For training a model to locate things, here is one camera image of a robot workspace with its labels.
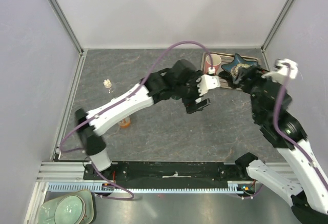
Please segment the orange drink bottle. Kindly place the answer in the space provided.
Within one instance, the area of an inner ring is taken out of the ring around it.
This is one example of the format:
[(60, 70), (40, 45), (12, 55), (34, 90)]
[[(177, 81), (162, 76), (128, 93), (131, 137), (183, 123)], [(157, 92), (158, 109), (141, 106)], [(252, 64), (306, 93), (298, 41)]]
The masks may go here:
[(126, 117), (126, 118), (124, 118), (124, 119), (122, 119), (121, 121), (118, 122), (118, 125), (121, 128), (127, 128), (130, 124), (131, 124), (130, 117)]

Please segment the cream bottle cap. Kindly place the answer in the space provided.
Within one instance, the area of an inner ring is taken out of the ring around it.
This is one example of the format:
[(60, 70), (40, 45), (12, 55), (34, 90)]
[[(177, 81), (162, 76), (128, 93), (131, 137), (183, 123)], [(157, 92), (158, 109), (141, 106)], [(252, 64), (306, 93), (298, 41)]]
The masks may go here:
[(103, 82), (103, 84), (104, 84), (104, 87), (105, 88), (111, 88), (112, 87), (112, 83), (111, 83), (111, 81), (109, 80), (109, 79), (105, 79), (104, 80), (104, 82)]

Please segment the clear bottle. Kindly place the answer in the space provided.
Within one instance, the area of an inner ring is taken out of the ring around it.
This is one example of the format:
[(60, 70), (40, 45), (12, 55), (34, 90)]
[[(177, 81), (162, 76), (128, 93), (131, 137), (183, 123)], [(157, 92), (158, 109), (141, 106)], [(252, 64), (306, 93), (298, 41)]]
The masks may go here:
[(117, 91), (117, 88), (115, 86), (111, 86), (108, 88), (108, 96), (109, 96), (109, 101), (114, 100), (120, 96), (119, 91)]

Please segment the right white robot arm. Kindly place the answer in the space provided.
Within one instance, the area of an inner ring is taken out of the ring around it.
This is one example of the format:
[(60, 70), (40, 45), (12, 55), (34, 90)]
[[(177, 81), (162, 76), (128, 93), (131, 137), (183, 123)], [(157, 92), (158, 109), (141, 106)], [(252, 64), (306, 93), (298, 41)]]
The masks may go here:
[(298, 183), (270, 170), (252, 153), (238, 158), (234, 171), (239, 179), (250, 177), (279, 195), (301, 223), (327, 223), (327, 176), (302, 125), (287, 111), (292, 98), (286, 85), (297, 73), (297, 68), (290, 65), (271, 72), (252, 66), (239, 68), (233, 82), (251, 96), (254, 123), (284, 157)]

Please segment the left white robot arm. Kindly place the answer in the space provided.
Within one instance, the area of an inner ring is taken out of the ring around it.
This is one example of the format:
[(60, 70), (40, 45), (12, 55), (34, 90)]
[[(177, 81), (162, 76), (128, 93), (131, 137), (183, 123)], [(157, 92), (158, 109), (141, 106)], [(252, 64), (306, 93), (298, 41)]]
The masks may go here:
[(172, 68), (151, 73), (132, 89), (99, 108), (77, 110), (77, 134), (95, 165), (95, 174), (100, 179), (108, 179), (112, 175), (112, 162), (102, 138), (112, 126), (137, 111), (170, 98), (181, 99), (188, 114), (201, 111), (210, 104), (210, 100), (203, 96), (219, 86), (216, 76), (204, 74), (191, 62), (181, 59)]

